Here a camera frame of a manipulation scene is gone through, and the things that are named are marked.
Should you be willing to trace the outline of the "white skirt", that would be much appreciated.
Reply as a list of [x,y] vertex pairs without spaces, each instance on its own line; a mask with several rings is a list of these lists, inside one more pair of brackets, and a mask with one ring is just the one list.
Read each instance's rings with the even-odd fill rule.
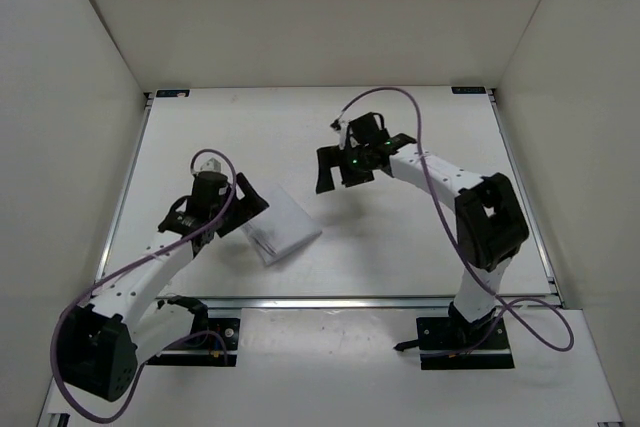
[[314,220],[279,184],[263,183],[269,207],[241,227],[265,266],[271,266],[322,234]]

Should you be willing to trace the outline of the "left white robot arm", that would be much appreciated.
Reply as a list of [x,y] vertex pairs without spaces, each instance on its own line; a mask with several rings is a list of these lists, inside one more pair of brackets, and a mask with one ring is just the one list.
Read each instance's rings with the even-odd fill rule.
[[64,315],[53,342],[56,380],[109,402],[120,399],[139,366],[174,342],[197,345],[209,334],[203,302],[160,292],[215,237],[268,208],[243,173],[201,171],[176,200],[144,252],[144,264],[107,281],[87,304]]

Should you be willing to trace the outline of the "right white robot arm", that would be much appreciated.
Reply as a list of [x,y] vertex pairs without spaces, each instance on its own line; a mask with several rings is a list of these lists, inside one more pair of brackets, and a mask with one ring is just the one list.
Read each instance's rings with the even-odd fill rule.
[[390,135],[379,113],[351,121],[337,118],[331,128],[339,141],[317,151],[317,193],[334,190],[334,169],[345,187],[371,182],[380,171],[429,194],[436,207],[452,212],[454,250],[464,273],[442,338],[451,350],[478,343],[496,317],[506,268],[529,237],[510,179],[501,173],[483,176],[464,170],[407,134]]

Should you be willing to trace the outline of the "left blue label sticker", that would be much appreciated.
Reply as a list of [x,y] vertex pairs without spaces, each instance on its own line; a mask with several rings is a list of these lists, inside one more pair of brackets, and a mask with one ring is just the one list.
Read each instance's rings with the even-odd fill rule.
[[160,89],[156,91],[156,98],[186,98],[190,95],[189,89]]

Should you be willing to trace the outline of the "blue label sticker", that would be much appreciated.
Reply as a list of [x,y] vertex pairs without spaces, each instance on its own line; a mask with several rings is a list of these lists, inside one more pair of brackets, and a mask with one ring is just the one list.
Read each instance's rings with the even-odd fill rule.
[[486,89],[482,86],[452,86],[454,95],[485,95]]
[[186,98],[190,95],[189,89],[160,89],[156,91],[156,98]]

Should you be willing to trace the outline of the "right blue label sticker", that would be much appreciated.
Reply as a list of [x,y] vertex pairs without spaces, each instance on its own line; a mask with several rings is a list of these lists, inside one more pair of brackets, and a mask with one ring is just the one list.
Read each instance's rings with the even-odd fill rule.
[[486,89],[482,86],[452,86],[454,95],[485,95]]

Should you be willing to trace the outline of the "aluminium rail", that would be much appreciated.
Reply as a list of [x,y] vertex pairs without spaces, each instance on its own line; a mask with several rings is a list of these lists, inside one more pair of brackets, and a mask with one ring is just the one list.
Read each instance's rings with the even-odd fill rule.
[[214,310],[240,309],[422,309],[447,308],[451,297],[205,297],[200,301]]

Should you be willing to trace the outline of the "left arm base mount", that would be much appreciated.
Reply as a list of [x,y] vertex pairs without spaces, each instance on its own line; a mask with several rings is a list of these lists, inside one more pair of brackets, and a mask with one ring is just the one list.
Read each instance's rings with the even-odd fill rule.
[[239,317],[209,318],[209,329],[219,337],[189,340],[151,358],[151,366],[235,367],[238,358],[241,319]]

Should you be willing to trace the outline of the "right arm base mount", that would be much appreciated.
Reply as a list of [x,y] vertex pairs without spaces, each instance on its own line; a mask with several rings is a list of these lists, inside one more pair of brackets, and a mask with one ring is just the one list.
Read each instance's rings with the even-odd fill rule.
[[420,367],[429,371],[509,370],[515,368],[503,319],[464,339],[449,317],[418,317],[417,338],[399,342],[397,352],[419,351]]

